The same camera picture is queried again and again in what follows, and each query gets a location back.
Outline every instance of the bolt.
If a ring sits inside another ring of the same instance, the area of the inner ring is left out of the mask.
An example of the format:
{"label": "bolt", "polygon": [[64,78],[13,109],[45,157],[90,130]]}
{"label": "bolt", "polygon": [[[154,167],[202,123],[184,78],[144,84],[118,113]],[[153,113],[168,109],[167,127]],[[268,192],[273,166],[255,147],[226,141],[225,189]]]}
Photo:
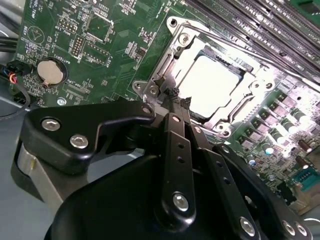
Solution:
{"label": "bolt", "polygon": [[140,90],[141,89],[141,84],[140,83],[136,83],[134,85],[135,89]]}
{"label": "bolt", "polygon": [[189,208],[189,203],[187,199],[185,198],[185,196],[179,193],[173,195],[173,203],[181,212],[185,212]]}
{"label": "bolt", "polygon": [[194,129],[195,129],[195,131],[196,131],[198,134],[200,134],[200,133],[201,133],[201,129],[200,129],[200,127],[195,126],[195,127],[194,127]]}
{"label": "bolt", "polygon": [[227,154],[230,152],[229,149],[228,149],[225,145],[222,145],[221,148],[222,148],[222,150],[225,151]]}
{"label": "bolt", "polygon": [[65,100],[63,97],[58,97],[56,103],[59,105],[59,106],[64,106],[67,104],[67,100]]}
{"label": "bolt", "polygon": [[179,43],[182,45],[182,46],[187,46],[188,43],[189,43],[189,34],[187,33],[181,33],[180,36],[179,36]]}
{"label": "bolt", "polygon": [[242,229],[250,236],[253,237],[256,234],[254,226],[245,217],[240,218],[240,224]]}
{"label": "bolt", "polygon": [[290,233],[292,236],[296,235],[296,231],[289,223],[287,223],[286,221],[282,221],[282,224],[288,233]]}
{"label": "bolt", "polygon": [[178,123],[180,122],[180,119],[179,119],[178,117],[173,116],[172,118],[173,118],[173,120],[175,120],[176,122],[178,122]]}
{"label": "bolt", "polygon": [[89,145],[88,139],[85,136],[78,134],[70,138],[70,143],[77,149],[85,149]]}
{"label": "bolt", "polygon": [[303,236],[307,236],[308,233],[306,231],[306,229],[298,222],[295,223],[296,227],[298,228],[298,231],[303,235]]}
{"label": "bolt", "polygon": [[50,119],[50,118],[43,120],[41,125],[45,130],[48,130],[51,132],[57,131],[61,127],[60,123],[57,120]]}

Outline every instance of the capacitor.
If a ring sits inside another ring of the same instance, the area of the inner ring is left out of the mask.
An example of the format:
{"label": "capacitor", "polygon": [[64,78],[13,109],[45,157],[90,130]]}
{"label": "capacitor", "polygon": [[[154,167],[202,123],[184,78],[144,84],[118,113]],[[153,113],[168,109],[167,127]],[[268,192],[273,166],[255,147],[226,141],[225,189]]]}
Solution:
{"label": "capacitor", "polygon": [[308,163],[301,157],[297,156],[295,161],[300,165],[302,169],[307,169],[309,167]]}
{"label": "capacitor", "polygon": [[275,151],[275,150],[271,147],[271,145],[270,145],[269,143],[267,143],[267,142],[263,143],[263,144],[261,145],[261,148],[262,148],[262,150],[264,151],[264,153],[267,154],[267,155],[271,155],[271,154],[273,154],[274,151]]}
{"label": "capacitor", "polygon": [[306,153],[310,153],[312,152],[312,148],[309,146],[308,143],[306,143],[305,140],[299,140],[298,141],[298,145],[300,146],[300,148],[302,148]]}
{"label": "capacitor", "polygon": [[293,117],[298,120],[299,123],[304,124],[309,122],[309,117],[302,111],[297,111],[293,114]]}
{"label": "capacitor", "polygon": [[250,165],[250,166],[254,166],[254,165],[256,165],[256,160],[254,159],[254,156],[252,156],[251,154],[250,155],[247,155],[246,157],[245,157],[245,161],[246,161],[246,163],[248,164],[248,165]]}
{"label": "capacitor", "polygon": [[285,130],[288,131],[290,134],[295,134],[298,131],[298,127],[295,126],[292,122],[286,121],[282,124],[282,126],[285,128]]}
{"label": "capacitor", "polygon": [[277,131],[271,134],[271,136],[278,144],[284,144],[286,142],[286,138]]}

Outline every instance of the motherboard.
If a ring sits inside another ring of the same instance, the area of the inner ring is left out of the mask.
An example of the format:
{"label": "motherboard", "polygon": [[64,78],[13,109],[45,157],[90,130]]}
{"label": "motherboard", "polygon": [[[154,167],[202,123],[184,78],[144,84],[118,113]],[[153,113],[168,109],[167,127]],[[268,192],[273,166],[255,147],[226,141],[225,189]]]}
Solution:
{"label": "motherboard", "polygon": [[15,59],[33,72],[19,80],[40,107],[162,108],[166,90],[178,89],[208,140],[230,145],[303,214],[320,204],[317,9],[302,0],[27,0]]}

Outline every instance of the cable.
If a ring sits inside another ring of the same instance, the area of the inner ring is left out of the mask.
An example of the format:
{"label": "cable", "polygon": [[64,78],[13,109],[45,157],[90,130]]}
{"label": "cable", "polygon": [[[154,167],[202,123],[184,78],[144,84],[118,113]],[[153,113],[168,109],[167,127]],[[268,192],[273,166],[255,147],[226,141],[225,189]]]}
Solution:
{"label": "cable", "polygon": [[316,218],[306,218],[305,221],[315,221],[315,222],[320,223],[320,220],[316,219]]}
{"label": "cable", "polygon": [[17,50],[16,46],[12,45],[0,45],[0,52],[5,52],[5,53],[15,53]]}
{"label": "cable", "polygon": [[18,39],[13,37],[0,36],[0,44],[17,45]]}
{"label": "cable", "polygon": [[0,12],[0,24],[5,26],[11,32],[14,32],[15,34],[19,35],[19,25],[12,21],[8,16],[3,14],[2,12]]}
{"label": "cable", "polygon": [[[270,64],[271,66],[273,66],[273,67],[275,67],[275,68],[277,68],[277,69],[279,69],[279,65],[281,65],[279,62],[274,62],[274,61],[272,61],[272,60],[270,60],[270,59],[268,59],[268,58],[266,58],[266,57],[264,57],[264,56],[262,56],[262,55],[259,55],[259,54],[255,53],[255,52],[253,52],[253,51],[250,51],[250,50],[248,50],[248,49],[246,49],[246,48],[244,48],[244,47],[242,47],[242,46],[239,46],[239,45],[233,43],[232,41],[229,41],[229,40],[226,40],[226,39],[224,39],[224,38],[222,38],[222,37],[220,37],[220,36],[214,35],[214,34],[212,34],[211,32],[208,32],[208,31],[203,30],[203,29],[201,29],[201,28],[198,28],[198,27],[195,27],[195,26],[192,26],[192,25],[189,25],[189,24],[184,24],[183,26],[184,26],[185,28],[188,28],[188,29],[197,31],[197,32],[199,32],[199,33],[201,33],[201,34],[204,34],[204,35],[206,35],[207,37],[210,37],[210,38],[212,38],[212,39],[218,40],[218,41],[220,41],[220,42],[222,42],[222,43],[224,43],[224,44],[227,44],[228,46],[231,46],[231,47],[233,47],[233,48],[235,48],[235,49],[237,49],[237,50],[239,50],[239,51],[242,51],[242,52],[244,52],[244,53],[247,53],[248,55],[251,55],[251,56],[253,56],[253,57],[257,58],[257,59],[260,59],[260,60],[262,60],[262,61]],[[290,70],[288,70],[288,69],[286,69],[286,68],[282,68],[282,69],[279,69],[279,70],[285,72],[286,74],[288,74],[288,75],[290,75],[290,76],[292,76],[292,77],[294,77],[294,78],[299,79],[301,82],[303,82],[303,83],[305,83],[305,84],[307,84],[307,83],[309,83],[309,82],[312,82],[312,83],[314,83],[315,85],[320,86],[320,83],[319,83],[319,82],[317,82],[317,81],[315,81],[315,80],[307,79],[306,77],[301,76],[301,75],[299,75],[299,74],[297,74],[297,73],[295,73],[295,72],[293,72],[293,71],[290,71]],[[311,87],[313,90],[319,92],[319,89],[315,89],[314,86],[310,86],[310,87]]]}

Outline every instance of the connector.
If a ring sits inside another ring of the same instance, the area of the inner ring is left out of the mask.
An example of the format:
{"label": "connector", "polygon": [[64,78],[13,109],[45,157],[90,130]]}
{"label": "connector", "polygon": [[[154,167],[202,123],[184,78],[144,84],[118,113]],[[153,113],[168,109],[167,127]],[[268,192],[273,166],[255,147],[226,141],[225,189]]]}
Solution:
{"label": "connector", "polygon": [[33,66],[19,60],[14,60],[6,65],[6,69],[15,73],[17,76],[25,76],[33,71]]}

